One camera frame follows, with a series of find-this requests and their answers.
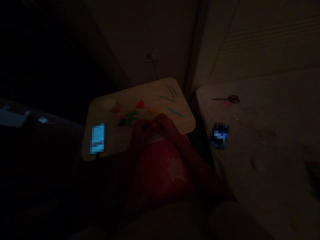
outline smartphone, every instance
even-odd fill
[[[216,149],[225,149],[228,139],[229,126],[224,123],[214,123],[210,145]]]
[[[100,123],[92,127],[90,154],[104,152],[106,147],[106,124]]]

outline scissors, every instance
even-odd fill
[[[213,98],[211,100],[225,100],[225,101],[229,101],[231,103],[239,103],[240,102],[240,99],[238,96],[236,95],[231,95],[230,97],[228,98]]]

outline small container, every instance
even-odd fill
[[[118,113],[121,110],[120,103],[118,103],[113,98],[108,98],[103,102],[103,108],[112,112],[112,113]]]

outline white bedsheet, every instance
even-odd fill
[[[211,148],[218,172],[276,239],[320,239],[320,204],[305,170],[305,161],[320,161],[319,76],[311,69],[196,92],[208,136],[215,122],[229,125],[226,149]],[[211,100],[230,95],[240,103]]]

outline power outlet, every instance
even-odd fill
[[[152,56],[154,57],[155,62],[160,60],[159,49],[155,47],[143,50],[142,55],[145,63],[153,62]]]

